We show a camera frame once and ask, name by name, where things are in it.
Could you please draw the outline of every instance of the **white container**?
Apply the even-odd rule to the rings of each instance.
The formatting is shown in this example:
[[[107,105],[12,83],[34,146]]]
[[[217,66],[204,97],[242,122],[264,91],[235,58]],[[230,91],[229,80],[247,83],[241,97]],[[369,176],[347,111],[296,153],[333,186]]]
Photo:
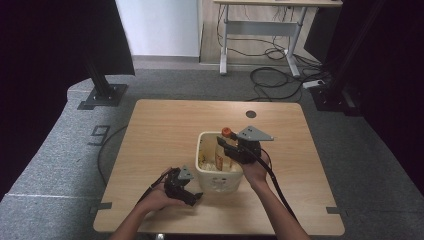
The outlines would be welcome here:
[[[219,171],[215,167],[216,137],[221,132],[202,132],[197,141],[196,169],[199,173],[200,187],[208,192],[234,192],[240,185],[243,169],[233,161],[231,171]]]

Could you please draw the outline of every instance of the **gray carpet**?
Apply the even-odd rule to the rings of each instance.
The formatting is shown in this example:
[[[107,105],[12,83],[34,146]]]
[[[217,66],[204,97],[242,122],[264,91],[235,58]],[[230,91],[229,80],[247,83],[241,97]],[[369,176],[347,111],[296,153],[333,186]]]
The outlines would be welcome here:
[[[281,76],[262,74],[267,82]],[[106,239],[92,224],[104,192],[97,169],[103,137],[96,126],[109,126],[108,136],[128,124],[138,99],[244,101],[257,97],[249,72],[221,77],[208,70],[137,70],[133,76],[108,76],[128,84],[119,107],[77,110],[93,85],[85,80],[68,91],[68,103],[48,138],[0,203],[0,239]],[[297,82],[272,89],[287,96]],[[314,239],[423,239],[424,199],[390,150],[362,117],[318,112],[308,91],[297,101],[342,211],[343,236]],[[100,127],[96,133],[104,131]],[[116,134],[100,155],[108,179],[125,131]],[[151,236],[140,235],[140,239]]]

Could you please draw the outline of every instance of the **human arm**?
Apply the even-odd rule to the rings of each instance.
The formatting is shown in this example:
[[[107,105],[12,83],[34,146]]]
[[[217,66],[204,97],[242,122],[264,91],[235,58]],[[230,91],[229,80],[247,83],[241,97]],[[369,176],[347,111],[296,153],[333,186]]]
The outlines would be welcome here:
[[[269,163],[267,157],[262,159]],[[241,167],[250,186],[258,195],[277,238],[279,240],[310,239],[302,226],[290,215],[281,201],[271,191],[266,181],[266,170],[258,162],[242,164]]]
[[[110,240],[135,239],[139,226],[149,212],[157,211],[168,206],[184,205],[184,201],[169,198],[165,193],[164,184],[161,183],[153,188],[146,198],[134,206],[128,216],[110,237]]]

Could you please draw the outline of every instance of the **black stand base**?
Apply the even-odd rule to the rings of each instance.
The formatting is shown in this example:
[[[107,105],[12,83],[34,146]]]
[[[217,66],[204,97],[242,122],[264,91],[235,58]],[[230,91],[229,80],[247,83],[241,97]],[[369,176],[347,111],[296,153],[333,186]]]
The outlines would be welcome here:
[[[330,96],[327,93],[327,89],[324,88],[310,88],[309,90],[318,111],[346,112],[349,110],[349,106],[343,96]]]
[[[118,106],[125,90],[127,89],[127,85],[109,84],[109,87],[110,91],[108,96],[100,96],[97,94],[96,88],[94,88],[87,100],[80,103],[78,110],[93,110],[96,106]]]

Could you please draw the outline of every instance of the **white wall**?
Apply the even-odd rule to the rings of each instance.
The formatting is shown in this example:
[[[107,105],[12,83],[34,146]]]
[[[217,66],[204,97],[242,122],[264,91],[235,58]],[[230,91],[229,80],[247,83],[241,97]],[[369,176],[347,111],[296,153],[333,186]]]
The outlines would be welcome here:
[[[116,5],[132,55],[199,57],[201,0],[116,0]]]

